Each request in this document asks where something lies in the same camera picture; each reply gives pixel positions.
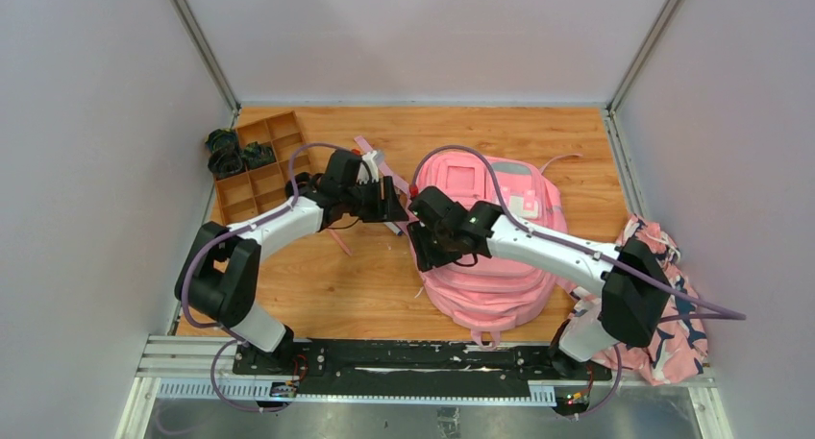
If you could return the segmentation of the pink student backpack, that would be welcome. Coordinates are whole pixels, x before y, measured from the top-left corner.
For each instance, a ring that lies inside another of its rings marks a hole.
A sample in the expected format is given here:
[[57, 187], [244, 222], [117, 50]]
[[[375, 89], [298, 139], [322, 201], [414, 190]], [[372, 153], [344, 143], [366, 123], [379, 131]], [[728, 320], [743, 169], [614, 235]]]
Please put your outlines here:
[[[519, 160], [450, 151], [432, 156], [419, 170], [419, 188], [436, 186], [465, 207], [477, 201], [504, 200], [518, 218], [558, 232], [567, 232], [560, 192], [541, 169]], [[481, 257], [476, 266], [454, 264], [419, 275], [431, 302], [473, 340], [492, 350], [502, 332], [536, 318], [554, 288], [570, 282], [525, 263]]]

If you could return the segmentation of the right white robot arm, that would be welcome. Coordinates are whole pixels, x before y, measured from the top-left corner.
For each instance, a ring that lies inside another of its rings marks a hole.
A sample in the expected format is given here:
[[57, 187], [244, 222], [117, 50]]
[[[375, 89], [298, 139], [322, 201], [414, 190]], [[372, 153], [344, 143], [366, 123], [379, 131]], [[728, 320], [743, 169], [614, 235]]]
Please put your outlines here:
[[599, 298], [556, 337], [548, 356], [558, 377], [574, 378], [588, 359], [617, 344], [651, 345], [673, 289], [644, 242], [589, 241], [521, 221], [501, 205], [477, 201], [465, 207], [435, 186], [419, 192], [408, 210], [415, 219], [407, 231], [423, 272], [464, 256], [509, 259]]

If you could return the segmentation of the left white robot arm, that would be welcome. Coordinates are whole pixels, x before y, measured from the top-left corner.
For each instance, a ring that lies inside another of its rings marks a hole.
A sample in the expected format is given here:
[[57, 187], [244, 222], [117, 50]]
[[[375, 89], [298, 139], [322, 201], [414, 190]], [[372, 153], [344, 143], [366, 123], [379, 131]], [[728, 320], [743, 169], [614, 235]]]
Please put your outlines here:
[[285, 186], [285, 201], [254, 218], [202, 225], [175, 285], [183, 313], [196, 310], [239, 342], [258, 349], [272, 375], [294, 362], [292, 330], [257, 299], [259, 267], [294, 241], [328, 230], [344, 216], [361, 223], [406, 222], [392, 176], [381, 172], [383, 152], [333, 147], [324, 171], [303, 172]]

